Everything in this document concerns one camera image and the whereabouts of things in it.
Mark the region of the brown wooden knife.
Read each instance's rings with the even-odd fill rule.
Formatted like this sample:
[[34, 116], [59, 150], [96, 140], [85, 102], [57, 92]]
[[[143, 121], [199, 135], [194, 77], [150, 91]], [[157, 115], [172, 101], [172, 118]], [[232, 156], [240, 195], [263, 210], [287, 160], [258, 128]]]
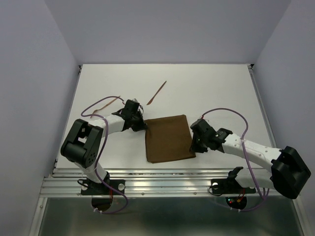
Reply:
[[147, 106], [150, 105], [153, 100], [155, 99], [155, 97], [158, 95], [158, 93], [162, 90], [162, 88], [165, 86], [165, 84], [167, 83], [167, 81], [165, 81], [160, 87], [159, 89], [156, 91], [156, 93], [153, 95], [153, 97], [148, 101], [148, 103], [146, 104]]

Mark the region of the brown cloth napkin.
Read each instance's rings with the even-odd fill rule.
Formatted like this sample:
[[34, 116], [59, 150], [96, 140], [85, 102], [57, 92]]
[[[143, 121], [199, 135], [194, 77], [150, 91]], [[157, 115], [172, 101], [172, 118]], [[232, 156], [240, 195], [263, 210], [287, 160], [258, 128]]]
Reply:
[[150, 163], [164, 163], [195, 158], [190, 150], [192, 137], [186, 115], [146, 120], [146, 158]]

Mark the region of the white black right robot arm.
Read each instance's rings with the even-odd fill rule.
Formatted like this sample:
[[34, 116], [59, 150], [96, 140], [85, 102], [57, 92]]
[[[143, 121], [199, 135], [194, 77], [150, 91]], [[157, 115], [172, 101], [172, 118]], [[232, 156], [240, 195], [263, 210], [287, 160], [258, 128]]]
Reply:
[[274, 189], [284, 197], [296, 199], [311, 176], [311, 171], [296, 149], [266, 147], [243, 140], [232, 131], [215, 130], [207, 121], [198, 119], [190, 128], [193, 132], [190, 150], [204, 153], [209, 149], [244, 158], [247, 164], [255, 163], [259, 169], [236, 167], [225, 179], [216, 179], [214, 193], [237, 194], [242, 189], [254, 193], [261, 188]]

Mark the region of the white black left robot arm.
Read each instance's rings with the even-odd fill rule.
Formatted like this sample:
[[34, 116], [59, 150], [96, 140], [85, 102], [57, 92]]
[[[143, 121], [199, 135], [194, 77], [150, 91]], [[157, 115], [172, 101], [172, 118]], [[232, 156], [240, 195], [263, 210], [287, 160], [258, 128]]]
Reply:
[[132, 129], [134, 132], [146, 130], [143, 109], [136, 99], [128, 99], [124, 107], [107, 117], [94, 114], [99, 119], [85, 121], [77, 119], [70, 128], [61, 147], [61, 155], [78, 166], [86, 175], [80, 185], [86, 190], [99, 194], [110, 191], [109, 173], [98, 163], [101, 155], [101, 139], [107, 141], [110, 134]]

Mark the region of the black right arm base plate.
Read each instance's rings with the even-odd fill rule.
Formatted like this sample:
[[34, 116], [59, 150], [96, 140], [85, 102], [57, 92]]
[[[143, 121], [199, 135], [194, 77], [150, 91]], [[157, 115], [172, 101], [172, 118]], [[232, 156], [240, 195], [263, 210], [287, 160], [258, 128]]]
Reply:
[[209, 189], [210, 192], [215, 195], [256, 193], [256, 190], [254, 188], [241, 187], [241, 185], [235, 179], [228, 178], [212, 179]]

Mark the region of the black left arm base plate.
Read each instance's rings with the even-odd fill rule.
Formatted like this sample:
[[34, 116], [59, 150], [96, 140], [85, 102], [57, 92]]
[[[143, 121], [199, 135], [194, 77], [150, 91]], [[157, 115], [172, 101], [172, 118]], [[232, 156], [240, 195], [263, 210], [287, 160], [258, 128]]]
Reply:
[[[106, 187], [103, 183], [95, 183], [89, 179], [79, 179], [77, 183], [81, 186], [81, 195], [94, 196], [94, 195], [119, 195], [119, 193]], [[109, 185], [121, 193], [125, 193], [125, 183], [123, 179], [112, 179]]]

